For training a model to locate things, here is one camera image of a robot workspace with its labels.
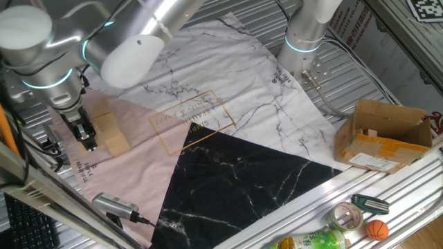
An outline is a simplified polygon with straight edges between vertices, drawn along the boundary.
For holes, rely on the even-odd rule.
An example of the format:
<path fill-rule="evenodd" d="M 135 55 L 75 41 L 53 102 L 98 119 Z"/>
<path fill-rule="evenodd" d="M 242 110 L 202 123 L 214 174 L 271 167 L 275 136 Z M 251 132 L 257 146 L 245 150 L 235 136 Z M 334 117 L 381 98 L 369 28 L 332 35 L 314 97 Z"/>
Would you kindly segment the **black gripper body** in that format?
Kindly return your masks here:
<path fill-rule="evenodd" d="M 92 123 L 83 107 L 63 113 L 61 117 L 73 133 L 81 133 L 80 126 L 85 133 L 92 133 Z"/>

